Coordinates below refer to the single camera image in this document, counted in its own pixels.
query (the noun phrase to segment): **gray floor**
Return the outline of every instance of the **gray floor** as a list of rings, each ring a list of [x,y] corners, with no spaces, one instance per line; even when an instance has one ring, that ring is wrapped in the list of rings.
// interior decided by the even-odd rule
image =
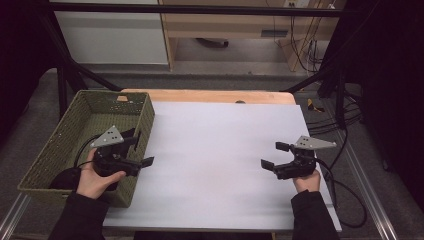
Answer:
[[[171,89],[231,89],[278,91],[296,84],[307,77],[306,72],[292,73],[287,70],[285,58],[273,41],[233,40],[228,48],[204,46],[195,39],[180,41],[177,62],[172,72],[161,66],[92,66],[102,72],[111,82],[128,88],[171,88]],[[99,87],[87,81],[92,88]],[[302,107],[307,123],[325,120],[332,109],[326,112],[307,109],[311,98],[318,107],[324,101],[316,96],[318,84],[312,84],[305,91],[295,94],[296,102]],[[0,172],[3,176],[0,217],[6,216],[18,195],[16,186],[28,170],[31,162],[41,151],[58,121],[57,81],[54,74],[45,74],[30,100],[28,110],[16,123],[7,142],[0,148]],[[349,143],[369,176],[399,239],[424,239],[424,215],[416,206],[401,180],[395,173],[383,170],[381,159],[366,127],[357,122],[348,128]],[[336,141],[336,133],[318,135],[324,140]],[[337,150],[320,150],[319,158],[326,162],[337,154]],[[347,156],[341,159],[333,172],[335,178],[360,194],[352,175]],[[358,223],[362,218],[357,201],[344,189],[337,187],[340,219]],[[61,207],[31,201],[27,211],[15,229],[15,236],[36,234],[34,239],[47,235],[61,212]],[[105,229],[107,236],[131,236],[131,231]],[[380,234],[368,213],[366,224],[359,229],[343,227],[340,236],[344,239],[380,239]],[[277,239],[290,239],[290,233],[278,233]]]

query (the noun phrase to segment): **metal bracket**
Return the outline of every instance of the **metal bracket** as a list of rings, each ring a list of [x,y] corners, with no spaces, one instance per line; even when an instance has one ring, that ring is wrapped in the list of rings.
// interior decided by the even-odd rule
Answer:
[[[117,143],[123,143],[124,138],[122,137],[119,130],[113,125],[105,133],[103,133],[96,141],[94,141],[90,146],[92,148],[105,147]]]
[[[316,139],[316,138],[300,136],[300,138],[297,140],[294,146],[300,149],[317,150],[317,149],[323,149],[323,148],[336,147],[337,144],[335,142],[327,142],[327,141]]]

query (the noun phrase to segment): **white table surface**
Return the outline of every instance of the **white table surface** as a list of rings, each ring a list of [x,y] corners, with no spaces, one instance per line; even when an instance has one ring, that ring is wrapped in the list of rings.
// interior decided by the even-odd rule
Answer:
[[[293,155],[275,142],[309,136],[297,105],[153,102],[156,112],[129,208],[111,208],[105,227],[134,230],[263,231],[293,229],[292,180],[261,168]],[[324,181],[321,192],[341,231]]]

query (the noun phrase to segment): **human hand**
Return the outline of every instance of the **human hand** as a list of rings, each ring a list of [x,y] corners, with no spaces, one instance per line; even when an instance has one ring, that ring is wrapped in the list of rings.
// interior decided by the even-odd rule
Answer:
[[[309,192],[318,192],[321,175],[317,170],[306,177],[293,178],[294,186],[298,193],[308,190]]]
[[[92,161],[96,148],[93,148],[87,157],[87,162]],[[77,193],[88,198],[97,199],[99,198],[106,188],[121,180],[126,176],[124,171],[119,171],[108,177],[99,176],[93,169],[93,162],[88,162],[83,165],[81,169],[81,177],[77,189]]]

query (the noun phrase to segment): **green woven basket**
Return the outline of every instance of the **green woven basket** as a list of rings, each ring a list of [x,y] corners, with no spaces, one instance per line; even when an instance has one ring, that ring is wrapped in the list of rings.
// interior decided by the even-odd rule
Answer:
[[[64,204],[70,190],[49,189],[55,176],[73,166],[80,147],[90,137],[102,134],[115,125],[121,132],[135,128],[134,136],[141,137],[137,147],[130,147],[127,159],[142,161],[153,126],[155,112],[148,93],[111,91],[79,91],[68,107],[50,139],[26,173],[18,190],[46,203]],[[85,161],[87,146],[79,163]],[[137,177],[125,177],[116,190],[104,196],[111,206],[130,206]]]

